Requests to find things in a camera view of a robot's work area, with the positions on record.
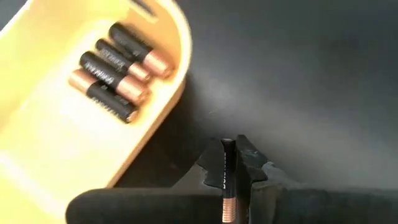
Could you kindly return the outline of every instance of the duracell battery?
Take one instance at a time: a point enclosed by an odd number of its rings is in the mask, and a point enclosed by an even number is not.
[[[109,29],[109,36],[118,45],[124,47],[142,62],[144,68],[154,75],[166,78],[174,69],[166,58],[151,46],[145,44],[134,34],[130,33],[122,24],[115,23]]]
[[[82,69],[72,72],[69,84],[126,123],[137,116],[137,106],[115,94],[104,82]]]
[[[135,105],[141,105],[149,96],[150,91],[142,83],[130,75],[117,72],[92,52],[85,52],[80,57],[80,65]]]
[[[98,52],[119,72],[130,74],[143,83],[150,80],[150,73],[144,69],[134,56],[127,58],[116,47],[113,47],[104,39],[95,43]]]
[[[236,219],[236,151],[235,141],[222,139],[224,146],[223,223]]]

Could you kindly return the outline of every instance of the black and copper battery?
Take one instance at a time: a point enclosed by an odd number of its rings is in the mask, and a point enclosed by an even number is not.
[[[80,65],[135,105],[141,105],[149,96],[150,91],[140,81],[116,71],[93,52],[85,52],[80,57]]]
[[[143,83],[150,80],[150,73],[140,65],[133,55],[127,56],[104,39],[98,40],[95,43],[95,48],[118,72],[130,74]]]
[[[137,106],[117,95],[104,82],[82,69],[72,72],[69,84],[125,123],[130,123],[138,114]]]
[[[109,36],[118,45],[124,47],[142,62],[144,68],[148,69],[154,75],[166,78],[174,69],[169,62],[158,50],[145,44],[138,39],[133,33],[127,30],[122,24],[115,23],[109,29]]]
[[[236,151],[235,141],[221,139],[224,146],[223,223],[235,223],[236,219]]]

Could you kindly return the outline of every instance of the aa battery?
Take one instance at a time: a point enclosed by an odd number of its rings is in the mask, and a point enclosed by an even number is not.
[[[117,95],[104,82],[82,69],[72,72],[69,84],[125,123],[130,123],[137,115],[137,106]]]
[[[140,65],[137,58],[134,56],[127,58],[126,55],[104,39],[98,40],[95,43],[95,47],[102,57],[118,72],[130,74],[143,83],[147,83],[150,80],[150,73]]]
[[[115,43],[137,57],[142,62],[144,68],[148,69],[154,75],[165,78],[173,70],[173,65],[160,52],[138,39],[122,24],[118,22],[113,24],[109,29],[109,36]]]
[[[130,75],[117,72],[112,65],[92,52],[85,52],[80,57],[80,65],[135,105],[141,105],[150,93],[146,86],[138,80]]]
[[[235,141],[222,139],[224,146],[223,223],[236,219],[236,151]]]

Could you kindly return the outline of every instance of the duracell text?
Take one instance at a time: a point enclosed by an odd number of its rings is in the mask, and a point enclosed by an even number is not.
[[[174,69],[173,65],[159,51],[145,44],[133,33],[128,31],[122,24],[115,23],[109,29],[109,36],[121,47],[132,53],[138,61],[142,62],[144,68],[154,75],[166,78]]]
[[[149,95],[149,90],[130,75],[120,73],[115,68],[92,52],[85,52],[80,57],[80,65],[115,92],[135,105],[140,105]]]
[[[73,71],[69,84],[125,123],[130,123],[137,115],[135,105],[117,95],[103,81],[97,80],[84,70]]]
[[[103,58],[105,58],[118,72],[130,74],[143,83],[150,80],[150,73],[144,69],[134,56],[127,58],[125,54],[107,41],[100,39],[95,47]]]

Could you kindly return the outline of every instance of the yellow plastic tray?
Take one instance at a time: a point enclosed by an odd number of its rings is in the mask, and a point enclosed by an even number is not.
[[[188,24],[171,0],[28,1],[0,32],[0,223],[65,223],[78,194],[112,187],[182,94]],[[124,124],[67,83],[116,21],[132,24],[177,69]]]

